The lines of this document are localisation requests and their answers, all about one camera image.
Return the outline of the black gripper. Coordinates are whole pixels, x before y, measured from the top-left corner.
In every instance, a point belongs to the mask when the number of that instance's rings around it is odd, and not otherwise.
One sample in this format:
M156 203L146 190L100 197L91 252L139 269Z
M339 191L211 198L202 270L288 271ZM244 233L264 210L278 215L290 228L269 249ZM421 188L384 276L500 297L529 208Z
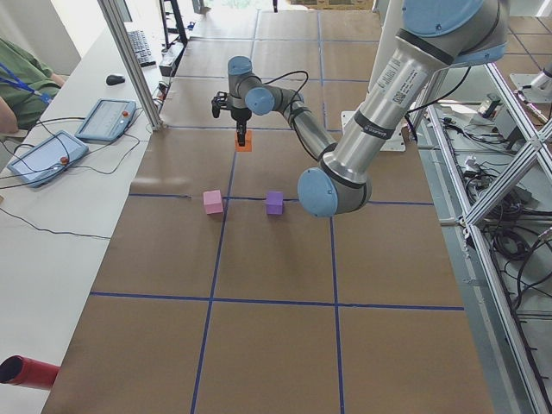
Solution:
M236 140L241 146L246 144L248 108L233 108L230 111L231 117L236 121Z

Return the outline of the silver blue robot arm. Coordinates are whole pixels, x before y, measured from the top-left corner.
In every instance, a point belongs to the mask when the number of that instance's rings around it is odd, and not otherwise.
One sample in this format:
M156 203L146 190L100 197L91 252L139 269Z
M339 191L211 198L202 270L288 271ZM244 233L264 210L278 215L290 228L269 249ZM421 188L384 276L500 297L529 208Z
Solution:
M275 111L286 119L317 161L298 180L299 202L313 216L349 213L367 203L370 163L435 72L491 63L505 53L507 1L404 1L401 12L396 48L339 141L316 120L299 92L263 83L245 56L229 60L229 89L211 100L214 117L227 110L235 120L240 144L252 115Z

